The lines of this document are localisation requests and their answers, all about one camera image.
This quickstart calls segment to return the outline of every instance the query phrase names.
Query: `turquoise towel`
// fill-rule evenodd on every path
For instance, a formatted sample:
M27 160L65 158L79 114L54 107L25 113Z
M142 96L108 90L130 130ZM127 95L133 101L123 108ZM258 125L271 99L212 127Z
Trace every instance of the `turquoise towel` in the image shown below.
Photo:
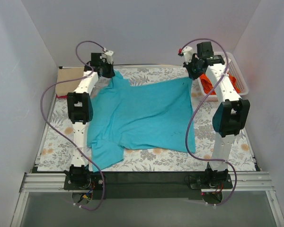
M88 147L92 160L104 169L123 160L124 148L186 152L185 132L193 114L191 84L190 78L181 78L132 87L116 71L109 85L91 100L94 117ZM195 152L193 125L188 139Z

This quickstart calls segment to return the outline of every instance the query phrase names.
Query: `floral tablecloth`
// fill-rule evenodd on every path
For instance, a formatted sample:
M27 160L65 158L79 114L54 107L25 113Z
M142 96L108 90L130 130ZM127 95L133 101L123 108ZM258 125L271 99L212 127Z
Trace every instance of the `floral tablecloth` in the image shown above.
M160 81L186 77L184 68L121 68L124 78L129 79L132 86L156 83ZM99 90L106 86L109 79L100 78L91 93L97 95ZM202 96L197 81L193 82L192 105L195 109ZM205 102L194 120L195 155L210 158L213 152L215 132L212 126L212 117L218 107L218 102ZM56 99L51 123L66 136L73 139L71 122L67 115L66 99ZM63 171L69 169L73 145L59 136L52 129L46 132L46 138L38 171ZM238 171L255 171L249 144L244 131L236 137L229 161ZM204 171L207 163L192 158L188 153L182 153L161 148L145 150L125 150L124 160L104 171Z

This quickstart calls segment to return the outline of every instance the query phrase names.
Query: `white basket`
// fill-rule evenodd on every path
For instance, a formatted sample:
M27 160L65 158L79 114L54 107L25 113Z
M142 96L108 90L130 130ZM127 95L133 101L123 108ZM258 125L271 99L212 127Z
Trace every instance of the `white basket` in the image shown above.
M215 52L215 54L221 55L225 59L225 55L224 55L223 52ZM249 91L248 91L248 87L246 85L246 82L243 78L243 75L242 75L242 73L241 73L241 71L238 67L238 64L237 64L235 58L233 57L233 55L231 53L227 52L227 56L228 56L228 59L231 60L230 63L229 63L229 73L237 79L236 86L241 91L239 93L239 95L245 96L245 95L248 94ZM206 93L204 92L204 88L202 86L200 78L198 78L198 83L199 83L202 95L205 96ZM207 101L218 101L218 97L217 97L217 95L209 95L206 100Z

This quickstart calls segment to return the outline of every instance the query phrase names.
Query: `red object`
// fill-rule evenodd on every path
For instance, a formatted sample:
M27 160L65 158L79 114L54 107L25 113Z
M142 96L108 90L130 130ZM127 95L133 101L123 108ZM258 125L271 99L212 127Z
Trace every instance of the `red object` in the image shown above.
M67 98L67 96L57 96L56 95L56 98Z
M229 79L231 80L231 83L232 83L233 87L235 88L236 92L240 93L241 92L240 89L238 89L237 86L236 86L237 79L229 73L228 73L228 75L229 75ZM213 85L211 84L210 80L207 78L207 76L205 74L202 74L200 76L200 80L201 80L202 86L204 88L204 92L206 94L208 94L210 92L210 90L213 88Z

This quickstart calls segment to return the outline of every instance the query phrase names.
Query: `gray wall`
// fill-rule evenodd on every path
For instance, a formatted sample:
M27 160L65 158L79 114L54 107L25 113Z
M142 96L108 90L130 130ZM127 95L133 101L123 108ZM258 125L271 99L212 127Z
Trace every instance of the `gray wall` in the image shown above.
M22 0L57 65L81 65L83 40L115 51L116 64L182 64L178 49L210 37L232 52L260 0ZM81 56L91 51L83 46Z
M284 214L284 0L262 0L234 56L249 85L246 125Z
M22 2L0 0L0 227L9 226L34 163L44 128L39 99L55 80L56 65Z

